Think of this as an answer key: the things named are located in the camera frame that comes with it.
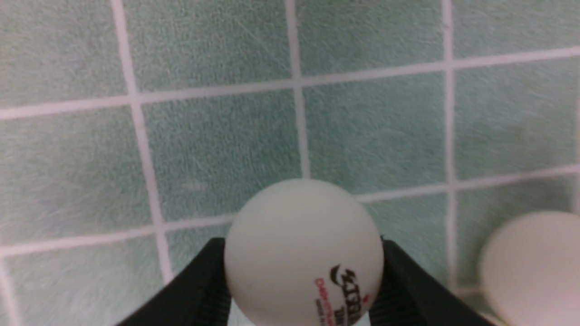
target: ceramic tile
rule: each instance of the ceramic tile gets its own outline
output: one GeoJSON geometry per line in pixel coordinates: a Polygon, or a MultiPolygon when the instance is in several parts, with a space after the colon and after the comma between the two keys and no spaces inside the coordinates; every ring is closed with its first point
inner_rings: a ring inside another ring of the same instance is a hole
{"type": "Polygon", "coordinates": [[[455,0],[456,57],[580,45],[580,2],[455,0]]]}
{"type": "Polygon", "coordinates": [[[441,1],[297,0],[304,75],[443,59],[441,1]]]}
{"type": "Polygon", "coordinates": [[[4,0],[0,108],[125,93],[109,0],[4,0]]]}
{"type": "Polygon", "coordinates": [[[26,326],[114,325],[163,286],[153,237],[16,256],[7,264],[26,326]]]}
{"type": "Polygon", "coordinates": [[[575,163],[578,67],[566,59],[458,71],[458,177],[575,163]]]}
{"type": "Polygon", "coordinates": [[[429,195],[365,205],[379,232],[442,284],[447,283],[447,196],[429,195]]]}
{"type": "Polygon", "coordinates": [[[572,176],[510,184],[458,195],[460,285],[477,283],[477,261],[485,240],[508,220],[533,211],[572,209],[572,176]]]}
{"type": "Polygon", "coordinates": [[[128,107],[0,121],[0,243],[151,223],[128,107]]]}
{"type": "Polygon", "coordinates": [[[290,77],[283,0],[124,3],[141,90],[290,77]]]}
{"type": "Polygon", "coordinates": [[[211,238],[224,238],[229,229],[230,225],[224,224],[167,233],[173,273],[180,273],[211,238]]]}
{"type": "Polygon", "coordinates": [[[144,108],[166,220],[222,215],[300,177],[291,90],[144,108]]]}
{"type": "Polygon", "coordinates": [[[306,88],[313,178],[351,193],[445,181],[439,73],[306,88]]]}

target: black holder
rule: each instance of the black holder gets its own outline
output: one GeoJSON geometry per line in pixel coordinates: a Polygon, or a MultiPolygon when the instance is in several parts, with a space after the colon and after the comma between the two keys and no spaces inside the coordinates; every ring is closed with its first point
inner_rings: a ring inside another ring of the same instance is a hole
{"type": "MultiPolygon", "coordinates": [[[[227,326],[231,296],[224,238],[213,238],[193,261],[118,326],[227,326]]],[[[425,272],[395,242],[383,240],[385,268],[369,311],[373,326],[493,326],[425,272]]]]}

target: brand logo on ball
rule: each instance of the brand logo on ball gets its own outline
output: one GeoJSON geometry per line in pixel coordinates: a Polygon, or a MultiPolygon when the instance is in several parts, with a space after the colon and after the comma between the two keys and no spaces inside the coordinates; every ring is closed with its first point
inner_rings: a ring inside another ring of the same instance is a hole
{"type": "Polygon", "coordinates": [[[368,300],[368,295],[361,299],[356,273],[350,269],[341,269],[340,265],[330,269],[330,280],[342,290],[345,303],[333,310],[324,279],[314,280],[320,295],[320,298],[316,299],[320,326],[352,326],[360,319],[361,304],[368,300]]]}

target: table tennis ball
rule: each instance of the table tennis ball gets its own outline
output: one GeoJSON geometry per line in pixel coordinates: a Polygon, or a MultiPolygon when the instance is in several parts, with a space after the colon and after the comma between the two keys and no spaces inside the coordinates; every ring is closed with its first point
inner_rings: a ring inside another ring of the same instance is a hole
{"type": "Polygon", "coordinates": [[[383,273],[375,224],[349,193],[294,179],[255,195],[226,238],[227,285],[257,326],[350,326],[383,273]]]}
{"type": "Polygon", "coordinates": [[[580,325],[580,216],[536,212],[507,222],[482,250],[480,282],[508,325],[580,325]]]}

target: tile grout line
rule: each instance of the tile grout line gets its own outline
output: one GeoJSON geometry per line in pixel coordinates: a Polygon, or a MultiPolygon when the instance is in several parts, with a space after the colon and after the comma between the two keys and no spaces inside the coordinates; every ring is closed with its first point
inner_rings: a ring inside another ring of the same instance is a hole
{"type": "MultiPolygon", "coordinates": [[[[569,174],[576,174],[580,170],[580,164],[560,166],[557,168],[523,172],[512,175],[502,175],[493,177],[483,177],[467,181],[458,181],[457,190],[472,190],[487,187],[503,186],[517,182],[534,180],[539,178],[558,177],[569,174]]],[[[448,190],[446,184],[434,184],[430,186],[419,186],[402,190],[383,191],[372,194],[355,195],[362,203],[371,203],[378,201],[394,200],[400,198],[418,197],[422,195],[431,195],[445,193],[448,190]]],[[[223,225],[233,222],[235,214],[226,214],[220,216],[208,216],[198,219],[186,219],[179,221],[165,222],[164,231],[176,231],[184,229],[193,229],[197,227],[207,227],[223,225]]],[[[145,237],[155,234],[156,229],[153,225],[143,226],[136,229],[117,231],[106,234],[94,234],[88,236],[66,237],[54,240],[45,240],[38,242],[28,242],[24,244],[15,244],[0,246],[0,259],[11,256],[26,255],[35,252],[54,251],[61,249],[70,249],[88,245],[111,244],[125,241],[131,238],[145,237]]]]}
{"type": "Polygon", "coordinates": [[[64,237],[52,240],[28,242],[0,247],[0,258],[27,255],[35,252],[55,251],[71,249],[91,245],[105,245],[128,239],[146,237],[155,234],[154,226],[143,226],[136,229],[129,229],[106,234],[95,234],[88,236],[64,237]]]}
{"type": "Polygon", "coordinates": [[[300,153],[300,170],[302,177],[310,178],[310,158],[308,152],[308,130],[306,128],[306,109],[302,92],[302,71],[300,69],[300,46],[298,41],[298,22],[296,21],[295,0],[284,0],[286,24],[288,32],[288,46],[290,51],[290,66],[293,86],[294,108],[296,111],[296,131],[298,133],[298,150],[300,153]]]}
{"type": "Polygon", "coordinates": [[[441,1],[443,51],[445,62],[445,171],[447,174],[447,235],[448,286],[452,292],[458,289],[457,264],[457,193],[454,149],[455,71],[453,59],[453,4],[441,1]]]}
{"type": "MultiPolygon", "coordinates": [[[[453,61],[453,67],[454,69],[489,67],[510,63],[526,63],[539,60],[564,59],[567,57],[577,57],[577,56],[580,56],[580,46],[555,50],[520,52],[508,55],[455,59],[453,61]]],[[[439,61],[433,63],[413,64],[410,66],[377,68],[371,70],[354,71],[349,73],[301,77],[299,79],[282,79],[250,84],[209,86],[182,90],[142,93],[138,94],[137,98],[141,103],[155,103],[171,100],[195,99],[199,97],[213,97],[223,95],[265,92],[270,90],[291,89],[294,88],[295,86],[306,87],[306,86],[335,84],[340,82],[365,81],[378,78],[432,73],[444,70],[445,63],[439,61]]],[[[82,99],[55,103],[32,104],[27,106],[3,108],[0,110],[0,120],[35,117],[38,115],[58,114],[64,112],[94,110],[106,107],[117,107],[129,105],[130,103],[131,100],[129,96],[113,96],[96,99],[82,99]]]]}
{"type": "MultiPolygon", "coordinates": [[[[576,69],[578,80],[580,80],[580,67],[576,69]]],[[[580,82],[577,86],[578,97],[576,99],[576,158],[580,162],[580,82]]],[[[573,211],[580,215],[580,169],[576,176],[576,191],[574,192],[573,211]]]]}
{"type": "Polygon", "coordinates": [[[0,258],[0,292],[10,326],[23,326],[23,315],[4,258],[0,258]]]}
{"type": "Polygon", "coordinates": [[[121,66],[123,68],[123,75],[127,85],[127,93],[129,95],[131,105],[131,114],[133,117],[135,134],[137,137],[137,146],[141,156],[143,175],[145,177],[145,184],[147,187],[149,208],[151,212],[151,218],[153,220],[153,227],[155,229],[155,242],[157,244],[157,252],[159,256],[159,267],[161,269],[163,281],[165,284],[167,284],[173,279],[171,261],[169,259],[169,245],[167,243],[165,230],[163,228],[164,221],[161,214],[159,191],[157,189],[157,181],[155,179],[153,160],[151,159],[151,151],[149,149],[149,143],[147,140],[145,118],[143,116],[141,102],[139,102],[139,91],[137,90],[137,82],[135,79],[135,72],[133,70],[133,62],[131,59],[129,34],[125,21],[125,11],[123,9],[122,0],[111,0],[111,6],[113,7],[115,29],[117,31],[117,40],[119,43],[119,56],[121,58],[121,66]]]}

